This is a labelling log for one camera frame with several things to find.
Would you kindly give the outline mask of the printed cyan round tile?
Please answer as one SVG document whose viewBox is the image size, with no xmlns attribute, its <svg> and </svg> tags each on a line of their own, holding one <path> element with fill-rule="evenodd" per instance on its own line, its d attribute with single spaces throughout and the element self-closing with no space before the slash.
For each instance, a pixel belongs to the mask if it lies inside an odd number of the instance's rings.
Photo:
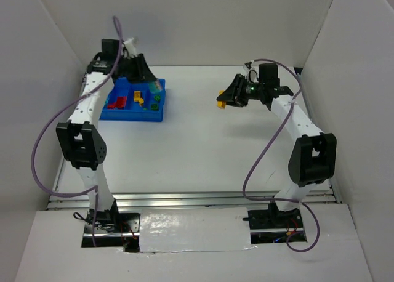
<svg viewBox="0 0 394 282">
<path fill-rule="evenodd" d="M 152 94 L 159 94 L 163 90 L 163 87 L 162 87 L 161 82 L 160 82 L 159 79 L 157 79 L 155 81 L 152 81 L 152 82 L 149 82 L 148 83 L 148 88 L 149 88 L 149 91 Z"/>
</svg>

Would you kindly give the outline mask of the yellow long brick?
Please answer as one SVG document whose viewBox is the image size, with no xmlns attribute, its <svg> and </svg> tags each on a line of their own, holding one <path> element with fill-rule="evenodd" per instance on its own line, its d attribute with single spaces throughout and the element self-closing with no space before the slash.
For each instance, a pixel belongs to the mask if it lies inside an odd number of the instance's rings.
<svg viewBox="0 0 394 282">
<path fill-rule="evenodd" d="M 226 107 L 226 102 L 217 102 L 217 107 L 224 110 Z"/>
</svg>

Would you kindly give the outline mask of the yellow and green brick stack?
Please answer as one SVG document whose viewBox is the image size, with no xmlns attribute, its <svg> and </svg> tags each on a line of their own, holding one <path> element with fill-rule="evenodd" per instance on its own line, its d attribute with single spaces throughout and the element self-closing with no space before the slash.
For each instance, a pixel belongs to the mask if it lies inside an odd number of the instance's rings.
<svg viewBox="0 0 394 282">
<path fill-rule="evenodd" d="M 141 92 L 140 91 L 134 91 L 134 95 L 133 95 L 134 100 L 138 100 L 141 99 Z"/>
</svg>

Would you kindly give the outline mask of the red long brick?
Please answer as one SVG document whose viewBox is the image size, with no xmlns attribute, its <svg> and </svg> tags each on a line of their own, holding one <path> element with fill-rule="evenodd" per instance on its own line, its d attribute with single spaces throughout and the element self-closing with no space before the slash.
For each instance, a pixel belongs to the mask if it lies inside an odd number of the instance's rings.
<svg viewBox="0 0 394 282">
<path fill-rule="evenodd" d="M 126 106 L 126 102 L 127 102 L 127 97 L 118 97 L 116 99 L 116 108 L 118 109 L 124 109 L 124 107 Z"/>
</svg>

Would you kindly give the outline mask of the red curved brick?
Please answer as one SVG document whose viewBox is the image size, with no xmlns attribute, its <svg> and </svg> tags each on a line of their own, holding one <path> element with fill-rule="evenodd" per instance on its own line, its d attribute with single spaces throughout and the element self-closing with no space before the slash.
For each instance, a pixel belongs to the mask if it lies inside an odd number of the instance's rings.
<svg viewBox="0 0 394 282">
<path fill-rule="evenodd" d="M 111 104 L 108 104 L 107 109 L 109 109 L 109 110 L 121 109 L 121 107 L 117 103 L 111 103 Z"/>
</svg>

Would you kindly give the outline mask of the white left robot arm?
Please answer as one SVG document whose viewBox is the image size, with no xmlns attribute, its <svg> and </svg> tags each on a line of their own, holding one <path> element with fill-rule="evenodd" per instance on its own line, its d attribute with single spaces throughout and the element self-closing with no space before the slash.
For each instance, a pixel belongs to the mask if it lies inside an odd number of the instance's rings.
<svg viewBox="0 0 394 282">
<path fill-rule="evenodd" d="M 103 169 L 107 145 L 98 130 L 105 101 L 118 78 L 132 83 L 155 83 L 157 80 L 143 54 L 123 55 L 117 60 L 115 55 L 101 52 L 87 67 L 84 90 L 74 112 L 67 121 L 56 126 L 64 159 L 75 168 L 86 189 L 89 197 L 87 219 L 94 226 L 120 226 L 118 206 Z"/>
</svg>

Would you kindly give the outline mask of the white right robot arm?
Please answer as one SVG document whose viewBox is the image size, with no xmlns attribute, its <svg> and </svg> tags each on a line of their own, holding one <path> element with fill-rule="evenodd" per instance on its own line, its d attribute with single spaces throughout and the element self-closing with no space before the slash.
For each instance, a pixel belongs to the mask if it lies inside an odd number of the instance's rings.
<svg viewBox="0 0 394 282">
<path fill-rule="evenodd" d="M 247 218 L 252 224 L 271 224 L 276 227 L 287 224 L 295 219 L 306 195 L 334 175 L 337 139 L 334 134 L 325 133 L 314 125 L 299 107 L 296 97 L 297 94 L 289 87 L 281 86 L 277 76 L 264 77 L 252 83 L 241 74 L 237 74 L 229 87 L 220 91 L 217 97 L 219 108 L 242 108 L 250 100 L 258 100 L 281 121 L 280 127 L 247 173 L 245 182 L 249 181 L 282 130 L 287 130 L 294 142 L 287 165 L 290 182 L 270 200 L 265 217 Z"/>
</svg>

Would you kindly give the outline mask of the blue divided plastic bin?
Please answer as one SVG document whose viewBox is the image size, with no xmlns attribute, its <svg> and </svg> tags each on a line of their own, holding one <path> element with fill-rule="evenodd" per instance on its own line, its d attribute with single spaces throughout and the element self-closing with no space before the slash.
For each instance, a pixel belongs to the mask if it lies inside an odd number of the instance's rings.
<svg viewBox="0 0 394 282">
<path fill-rule="evenodd" d="M 163 87 L 161 94 L 161 101 L 157 102 L 154 99 L 155 94 L 149 91 L 148 83 L 130 83 L 125 77 L 119 78 L 115 81 L 114 88 L 108 94 L 111 103 L 116 103 L 118 97 L 127 97 L 126 106 L 124 109 L 109 110 L 103 107 L 100 115 L 101 120 L 108 121 L 146 121 L 146 122 L 161 122 L 164 114 L 164 104 L 166 99 L 166 80 L 159 79 Z M 134 103 L 134 91 L 140 91 L 144 99 L 143 108 Z M 151 104 L 158 103 L 159 110 L 151 110 Z"/>
</svg>

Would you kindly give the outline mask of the silver foil tape sheet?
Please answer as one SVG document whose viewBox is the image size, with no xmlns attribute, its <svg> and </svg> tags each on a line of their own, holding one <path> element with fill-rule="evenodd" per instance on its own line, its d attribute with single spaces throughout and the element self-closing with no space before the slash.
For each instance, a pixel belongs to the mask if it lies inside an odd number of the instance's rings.
<svg viewBox="0 0 394 282">
<path fill-rule="evenodd" d="M 144 210 L 141 252 L 222 252 L 252 248 L 245 207 Z"/>
</svg>

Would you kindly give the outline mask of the aluminium rail frame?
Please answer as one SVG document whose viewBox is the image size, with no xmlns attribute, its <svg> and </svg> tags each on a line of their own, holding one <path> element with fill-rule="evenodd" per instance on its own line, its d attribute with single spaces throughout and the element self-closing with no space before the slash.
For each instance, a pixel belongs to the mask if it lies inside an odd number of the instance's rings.
<svg viewBox="0 0 394 282">
<path fill-rule="evenodd" d="M 253 192 L 250 197 L 271 198 L 273 192 Z M 262 201 L 249 201 L 241 193 L 138 193 L 115 194 L 117 205 L 121 211 L 145 208 L 184 208 L 184 207 L 214 207 L 214 206 L 242 206 L 263 204 Z M 313 191 L 305 197 L 306 203 L 335 203 L 332 190 Z M 87 209 L 89 200 L 87 196 L 75 199 L 61 199 L 51 196 L 47 204 L 48 210 Z"/>
</svg>

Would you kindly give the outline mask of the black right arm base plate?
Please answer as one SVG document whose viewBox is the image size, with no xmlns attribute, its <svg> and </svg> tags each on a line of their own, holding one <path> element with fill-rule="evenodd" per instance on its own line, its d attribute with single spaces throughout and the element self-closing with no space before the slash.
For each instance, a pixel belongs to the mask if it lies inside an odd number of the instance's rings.
<svg viewBox="0 0 394 282">
<path fill-rule="evenodd" d="M 293 232 L 304 227 L 299 209 L 279 211 L 273 203 L 263 210 L 249 210 L 243 221 L 256 231 Z"/>
</svg>

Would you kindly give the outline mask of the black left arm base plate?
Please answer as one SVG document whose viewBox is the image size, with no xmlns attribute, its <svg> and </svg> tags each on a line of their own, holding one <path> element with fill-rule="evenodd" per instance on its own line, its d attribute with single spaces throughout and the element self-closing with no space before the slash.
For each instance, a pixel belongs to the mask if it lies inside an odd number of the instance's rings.
<svg viewBox="0 0 394 282">
<path fill-rule="evenodd" d="M 119 224 L 84 224 L 82 248 L 120 248 L 124 252 L 140 251 L 140 214 L 123 213 L 119 215 Z"/>
</svg>

